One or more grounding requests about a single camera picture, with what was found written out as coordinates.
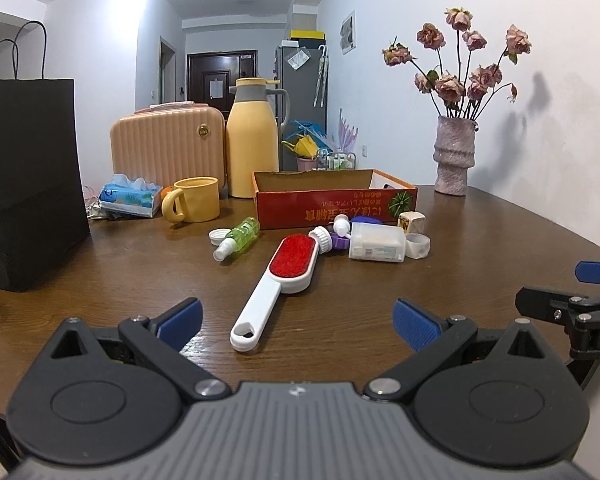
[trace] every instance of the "pink flower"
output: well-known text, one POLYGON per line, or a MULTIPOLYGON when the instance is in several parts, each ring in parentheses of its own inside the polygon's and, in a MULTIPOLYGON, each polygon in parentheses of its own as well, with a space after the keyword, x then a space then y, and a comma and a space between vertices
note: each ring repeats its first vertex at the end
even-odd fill
POLYGON ((502 83, 502 70, 500 70, 499 66, 497 66, 494 63, 492 65, 489 65, 485 70, 491 72, 491 75, 493 75, 493 79, 496 82, 496 85, 502 83))
POLYGON ((453 30, 464 32, 471 28, 471 20, 474 17, 468 10, 462 7, 452 7, 445 11, 446 22, 453 30))
POLYGON ((462 39, 466 43, 466 47, 469 51, 479 50, 487 46, 487 40, 477 30, 467 31, 462 35, 462 39))
POLYGON ((515 25, 511 25, 507 31, 507 51, 510 54, 531 53, 531 43, 528 35, 515 25))
POLYGON ((477 81, 472 81, 469 88, 466 89, 466 95, 471 101, 479 101, 486 95, 487 90, 486 86, 481 85, 477 81))
POLYGON ((429 81, 427 81, 427 78, 424 77, 420 72, 416 74, 414 83, 416 85, 416 88, 423 94, 431 93, 431 85, 429 84, 429 81))
POLYGON ((518 89, 516 88, 516 86, 512 83, 511 84, 511 95, 509 97, 507 97, 507 99, 509 100, 509 102, 511 102, 512 104, 516 102, 516 99, 518 98, 518 89))
POLYGON ((494 86, 496 86, 496 78, 493 75, 493 72, 488 68, 482 68, 480 65, 471 72, 471 81, 475 81, 488 88, 494 88, 494 86))
POLYGON ((436 81, 436 92, 447 103, 457 103, 464 96, 464 87, 454 75, 447 73, 436 81))
POLYGON ((445 37, 433 23, 425 23, 417 38, 424 45, 424 48, 436 50, 446 45, 445 37))
POLYGON ((401 43, 395 43, 395 41, 382 53, 384 54, 384 62, 388 66, 400 65, 416 59, 407 47, 401 43))

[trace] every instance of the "refrigerator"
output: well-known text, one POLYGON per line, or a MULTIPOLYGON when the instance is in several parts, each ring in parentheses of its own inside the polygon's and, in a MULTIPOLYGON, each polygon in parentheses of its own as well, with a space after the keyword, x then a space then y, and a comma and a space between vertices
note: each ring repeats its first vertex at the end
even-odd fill
MULTIPOLYGON (((318 82, 318 72, 320 69, 320 56, 322 51, 317 48, 309 48, 311 55, 304 65, 298 70, 294 70, 286 58, 292 56, 298 50, 296 47, 282 47, 276 51, 276 79, 280 81, 277 88, 283 88, 289 92, 291 100, 291 121, 307 121, 320 124, 324 132, 327 131, 327 99, 324 100, 324 107, 320 106, 322 100, 322 90, 317 107, 314 107, 315 86, 318 82)), ((283 96, 276 96, 276 120, 278 121, 278 140, 286 139, 295 131, 295 127, 288 124, 283 132, 280 132, 280 125, 285 119, 285 99, 283 96)), ((278 143, 280 150, 278 160, 280 162, 280 171, 297 171, 296 156, 288 149, 283 148, 278 143)))

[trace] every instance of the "green spray bottle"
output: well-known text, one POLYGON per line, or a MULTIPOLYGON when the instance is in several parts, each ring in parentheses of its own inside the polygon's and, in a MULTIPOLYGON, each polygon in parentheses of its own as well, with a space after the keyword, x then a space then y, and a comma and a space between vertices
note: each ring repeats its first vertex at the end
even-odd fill
POLYGON ((216 262, 224 262, 230 254, 243 250, 258 237, 259 232, 260 223, 253 216, 245 218, 238 227, 229 231, 214 252, 216 262))

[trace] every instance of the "red box label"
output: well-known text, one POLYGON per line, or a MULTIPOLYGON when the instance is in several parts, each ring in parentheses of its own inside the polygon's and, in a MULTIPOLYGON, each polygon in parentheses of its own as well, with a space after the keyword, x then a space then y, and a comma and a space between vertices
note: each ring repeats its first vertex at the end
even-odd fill
POLYGON ((397 223, 400 213, 415 209, 417 193, 417 189, 260 192, 258 220, 262 229, 328 225, 339 214, 397 223))

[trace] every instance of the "tissue box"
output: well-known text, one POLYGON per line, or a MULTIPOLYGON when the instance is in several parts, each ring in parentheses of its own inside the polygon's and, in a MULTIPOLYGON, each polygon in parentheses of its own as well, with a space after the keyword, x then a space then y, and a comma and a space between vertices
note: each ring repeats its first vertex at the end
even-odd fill
POLYGON ((147 184, 144 178, 131 182, 125 175, 115 175, 100 193, 100 206, 106 211, 153 218, 160 207, 161 186, 147 184))

